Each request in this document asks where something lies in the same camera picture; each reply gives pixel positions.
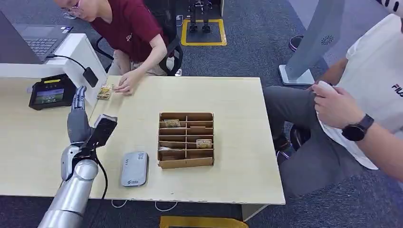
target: robotic arm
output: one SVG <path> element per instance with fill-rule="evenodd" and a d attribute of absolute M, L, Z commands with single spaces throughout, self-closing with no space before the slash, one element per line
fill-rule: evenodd
<path fill-rule="evenodd" d="M 92 183 L 98 174 L 96 148 L 104 146 L 117 125 L 117 118 L 100 115 L 94 128 L 85 111 L 86 87 L 80 87 L 67 118 L 70 145 L 61 158 L 62 184 L 39 228 L 78 228 L 83 220 Z"/>

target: human hand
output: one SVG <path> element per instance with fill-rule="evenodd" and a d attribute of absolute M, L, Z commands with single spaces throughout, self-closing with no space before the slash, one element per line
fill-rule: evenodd
<path fill-rule="evenodd" d="M 344 89 L 333 87 L 337 94 L 313 85 L 316 93 L 315 110 L 320 121 L 338 129 L 343 129 L 349 124 L 360 122 L 365 113 L 357 106 L 355 99 Z"/>
<path fill-rule="evenodd" d="M 143 76 L 144 74 L 137 69 L 127 72 L 120 78 L 119 86 L 115 86 L 114 91 L 124 95 L 131 95 L 134 86 L 140 82 Z"/>

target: cardboard organizer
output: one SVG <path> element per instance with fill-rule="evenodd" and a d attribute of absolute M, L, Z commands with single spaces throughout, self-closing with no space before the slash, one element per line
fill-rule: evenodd
<path fill-rule="evenodd" d="M 158 161 L 162 169 L 213 165 L 213 114 L 160 113 Z"/>

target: light wood table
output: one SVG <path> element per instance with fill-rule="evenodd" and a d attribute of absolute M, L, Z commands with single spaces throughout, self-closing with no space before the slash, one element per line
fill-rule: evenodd
<path fill-rule="evenodd" d="M 60 159 L 69 146 L 71 107 L 28 107 L 29 87 L 40 79 L 0 78 L 0 195 L 53 197 L 61 183 Z M 91 116 L 93 108 L 86 105 Z"/>
<path fill-rule="evenodd" d="M 161 112 L 214 113 L 213 166 L 157 166 Z M 97 150 L 110 180 L 106 199 L 242 204 L 244 221 L 268 204 L 285 204 L 259 78 L 148 77 L 133 96 L 99 100 L 90 124 L 100 114 L 118 117 L 107 145 Z M 148 179 L 142 187 L 125 188 L 122 158 L 133 151 L 148 153 Z M 100 173 L 91 197 L 100 198 L 104 186 Z"/>

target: snack package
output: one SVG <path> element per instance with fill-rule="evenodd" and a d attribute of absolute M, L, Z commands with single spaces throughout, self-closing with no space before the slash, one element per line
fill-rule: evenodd
<path fill-rule="evenodd" d="M 112 88 L 113 84 L 104 84 L 98 92 L 98 95 L 96 96 L 98 99 L 104 99 L 107 100 L 111 97 L 112 94 Z"/>
<path fill-rule="evenodd" d="M 197 149 L 211 149 L 212 140 L 211 139 L 198 139 L 196 140 Z"/>
<path fill-rule="evenodd" d="M 164 120 L 165 127 L 181 127 L 181 122 L 179 120 Z"/>

